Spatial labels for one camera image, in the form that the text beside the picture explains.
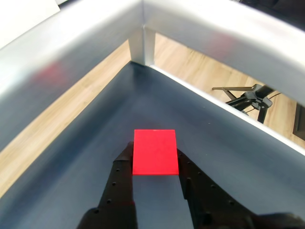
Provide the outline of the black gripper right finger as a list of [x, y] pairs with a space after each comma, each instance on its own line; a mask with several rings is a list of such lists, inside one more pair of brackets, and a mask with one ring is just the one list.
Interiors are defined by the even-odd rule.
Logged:
[[254, 213], [244, 207], [181, 150], [179, 180], [195, 229], [254, 229]]

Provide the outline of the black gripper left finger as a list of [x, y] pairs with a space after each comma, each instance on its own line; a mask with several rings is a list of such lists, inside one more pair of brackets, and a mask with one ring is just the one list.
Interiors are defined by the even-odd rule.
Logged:
[[79, 229], [138, 228], [132, 185], [133, 142], [113, 161], [112, 169], [98, 206], [82, 217]]

